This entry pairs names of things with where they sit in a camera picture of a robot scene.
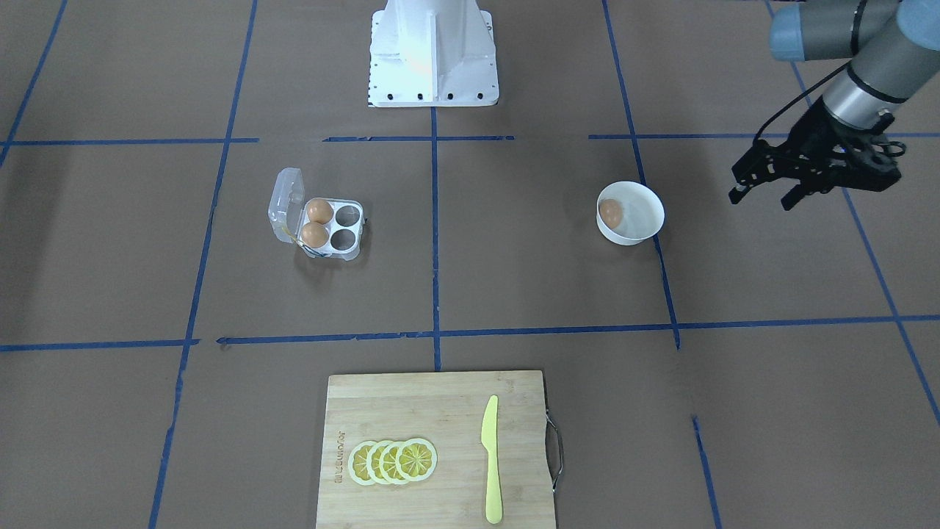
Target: lemon slice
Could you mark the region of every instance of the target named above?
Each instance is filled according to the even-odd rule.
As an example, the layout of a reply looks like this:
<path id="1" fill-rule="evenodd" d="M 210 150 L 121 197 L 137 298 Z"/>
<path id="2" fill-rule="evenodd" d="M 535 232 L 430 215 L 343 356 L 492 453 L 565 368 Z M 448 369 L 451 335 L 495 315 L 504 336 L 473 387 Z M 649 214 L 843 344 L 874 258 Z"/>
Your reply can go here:
<path id="1" fill-rule="evenodd" d="M 359 485 L 375 485 L 375 481 L 368 477 L 368 449 L 375 445 L 375 441 L 362 441 L 352 449 L 350 460 L 346 464 L 350 478 Z"/>
<path id="2" fill-rule="evenodd" d="M 392 442 L 386 445 L 386 447 L 382 449 L 382 453 L 378 455 L 379 475 L 385 481 L 393 485 L 404 485 L 408 483 L 408 480 L 401 476 L 395 465 L 395 459 L 402 445 L 403 443 L 401 441 Z"/>
<path id="3" fill-rule="evenodd" d="M 392 441 L 376 442 L 368 449 L 368 453 L 366 454 L 366 461 L 368 461 L 366 472 L 368 473 L 368 477 L 379 485 L 388 485 L 388 480 L 382 477 L 379 456 L 382 455 L 383 449 L 391 443 Z"/>
<path id="4" fill-rule="evenodd" d="M 409 439 L 401 443 L 395 458 L 395 469 L 408 481 L 423 481 L 431 476 L 437 467 L 437 450 L 430 441 L 421 438 Z"/>

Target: egg carton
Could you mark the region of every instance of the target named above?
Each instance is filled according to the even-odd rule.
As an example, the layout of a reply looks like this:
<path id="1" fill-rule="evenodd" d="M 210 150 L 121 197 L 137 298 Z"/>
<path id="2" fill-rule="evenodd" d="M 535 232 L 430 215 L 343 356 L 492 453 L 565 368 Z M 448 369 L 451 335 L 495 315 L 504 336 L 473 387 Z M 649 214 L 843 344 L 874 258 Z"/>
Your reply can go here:
<path id="1" fill-rule="evenodd" d="M 301 240 L 300 231 L 310 222 L 306 207 L 318 197 L 305 200 L 304 176 L 298 168 L 285 168 L 277 175 L 268 219 L 278 240 L 295 244 L 307 257 L 327 257 L 351 261 L 359 255 L 362 231 L 366 225 L 366 212 L 355 200 L 326 199 L 333 208 L 333 218 L 323 225 L 327 231 L 326 244 L 311 248 Z"/>

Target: cutting board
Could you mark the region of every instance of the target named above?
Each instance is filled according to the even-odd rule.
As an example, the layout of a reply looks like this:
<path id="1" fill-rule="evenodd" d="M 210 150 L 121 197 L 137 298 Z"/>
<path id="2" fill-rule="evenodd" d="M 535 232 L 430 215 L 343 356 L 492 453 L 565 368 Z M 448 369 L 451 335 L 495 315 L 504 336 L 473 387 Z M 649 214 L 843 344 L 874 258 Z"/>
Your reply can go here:
<path id="1" fill-rule="evenodd" d="M 499 396 L 498 527 L 555 529 L 541 371 L 330 377 L 317 528 L 493 527 L 484 514 L 487 454 L 479 440 L 490 395 Z M 428 479 L 368 487 L 350 479 L 349 455 L 360 442 L 414 437 L 437 450 Z"/>

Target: egg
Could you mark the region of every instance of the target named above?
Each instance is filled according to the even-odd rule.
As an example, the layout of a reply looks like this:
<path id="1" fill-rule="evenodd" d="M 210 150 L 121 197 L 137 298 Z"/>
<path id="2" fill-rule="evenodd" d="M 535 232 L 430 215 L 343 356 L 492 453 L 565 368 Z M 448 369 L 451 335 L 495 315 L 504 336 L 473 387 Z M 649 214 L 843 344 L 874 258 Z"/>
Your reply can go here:
<path id="1" fill-rule="evenodd" d="M 598 212 L 601 214 L 601 220 L 604 224 L 607 225 L 607 228 L 614 230 L 617 226 L 620 225 L 620 222 L 623 221 L 623 206 L 620 205 L 620 202 L 613 199 L 604 199 L 601 200 L 601 203 L 597 206 Z"/>
<path id="2" fill-rule="evenodd" d="M 326 224 L 333 218 L 333 206 L 324 199 L 314 199 L 307 203 L 306 215 L 310 222 Z"/>
<path id="3" fill-rule="evenodd" d="M 329 233 L 326 232 L 326 228 L 322 224 L 307 222 L 300 229 L 300 240 L 311 248 L 319 248 L 325 245 L 327 239 L 329 239 Z"/>

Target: black cable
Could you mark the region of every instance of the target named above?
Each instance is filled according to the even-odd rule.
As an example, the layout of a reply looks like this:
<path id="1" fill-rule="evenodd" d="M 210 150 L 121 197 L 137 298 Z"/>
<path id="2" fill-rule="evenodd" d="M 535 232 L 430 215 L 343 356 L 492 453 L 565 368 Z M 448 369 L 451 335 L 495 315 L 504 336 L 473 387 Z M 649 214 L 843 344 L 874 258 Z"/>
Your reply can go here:
<path id="1" fill-rule="evenodd" d="M 774 114 L 773 116 L 771 116 L 769 120 L 765 121 L 764 124 L 760 126 L 760 129 L 758 129 L 758 133 L 754 135 L 754 144 L 757 145 L 758 140 L 759 140 L 760 137 L 763 135 L 764 130 L 766 130 L 767 127 L 770 126 L 770 124 L 773 123 L 777 118 L 779 118 L 780 116 L 782 116 L 784 112 L 786 112 L 787 110 L 790 110 L 790 108 L 791 108 L 792 106 L 794 106 L 795 104 L 799 103 L 801 99 L 807 97 L 807 95 L 809 95 L 810 92 L 812 92 L 812 91 L 815 90 L 816 88 L 819 88 L 819 87 L 821 87 L 822 85 L 824 85 L 829 79 L 832 79 L 833 77 L 835 77 L 836 75 L 838 75 L 839 72 L 845 70 L 846 67 L 848 67 L 848 66 L 849 66 L 849 63 L 848 63 L 848 62 L 845 63 L 845 64 L 843 64 L 842 66 L 839 66 L 838 68 L 836 68 L 835 70 L 833 70 L 832 73 L 829 73 L 829 74 L 826 75 L 824 78 L 820 79 L 820 81 L 819 81 L 818 83 L 816 83 L 815 85 L 813 85 L 813 86 L 807 88 L 806 91 L 804 91 L 802 94 L 800 94 L 800 95 L 796 96 L 795 98 L 793 98 L 793 101 L 790 101 L 789 103 L 787 103 L 786 105 L 784 105 L 783 108 L 781 108 L 780 110 L 777 110 L 776 114 Z"/>

